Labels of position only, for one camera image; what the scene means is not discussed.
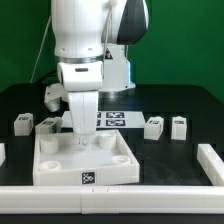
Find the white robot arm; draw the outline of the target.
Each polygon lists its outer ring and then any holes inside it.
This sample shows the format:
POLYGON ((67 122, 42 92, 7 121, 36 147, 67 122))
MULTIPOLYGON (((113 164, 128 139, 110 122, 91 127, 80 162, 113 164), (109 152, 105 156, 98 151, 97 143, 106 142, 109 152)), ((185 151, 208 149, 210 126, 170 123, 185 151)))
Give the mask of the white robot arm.
POLYGON ((106 46, 133 45, 149 24, 145 0, 51 0, 58 78, 68 94, 74 134, 96 132, 106 46))

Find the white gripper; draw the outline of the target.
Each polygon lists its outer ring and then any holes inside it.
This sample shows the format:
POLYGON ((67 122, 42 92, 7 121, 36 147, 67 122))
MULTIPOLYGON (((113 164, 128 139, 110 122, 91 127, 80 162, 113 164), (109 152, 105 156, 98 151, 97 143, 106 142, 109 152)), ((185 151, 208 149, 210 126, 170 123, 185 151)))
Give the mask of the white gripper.
MULTIPOLYGON (((69 109, 73 131, 78 135, 91 135, 96 131, 98 92, 69 92, 69 109)), ((88 136, 78 137, 78 144, 88 145, 88 136)))

